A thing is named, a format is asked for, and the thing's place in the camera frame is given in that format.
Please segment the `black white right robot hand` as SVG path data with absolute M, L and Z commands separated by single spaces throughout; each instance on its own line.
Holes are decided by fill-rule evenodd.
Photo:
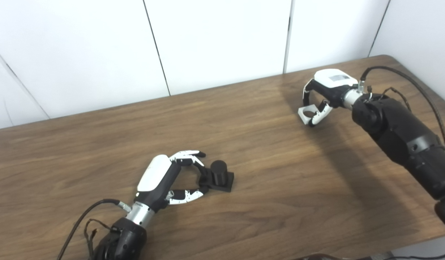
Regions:
M 310 94 L 315 91 L 324 97 L 320 105 L 310 103 Z M 323 69 L 317 71 L 303 88 L 303 107 L 298 115 L 305 125 L 315 127 L 333 109 L 342 107 L 352 110 L 356 100 L 363 95 L 359 90 L 358 81 L 339 69 Z

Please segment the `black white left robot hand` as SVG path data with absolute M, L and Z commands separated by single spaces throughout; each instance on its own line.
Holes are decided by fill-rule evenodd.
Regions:
M 204 169 L 200 158 L 206 157 L 199 150 L 183 150 L 172 156 L 155 156 L 144 172 L 137 186 L 134 202 L 141 203 L 148 210 L 157 213 L 168 205 L 177 205 L 192 202 L 204 196 L 209 188 L 199 187 L 190 190 L 172 190 L 183 166 L 197 166 Z

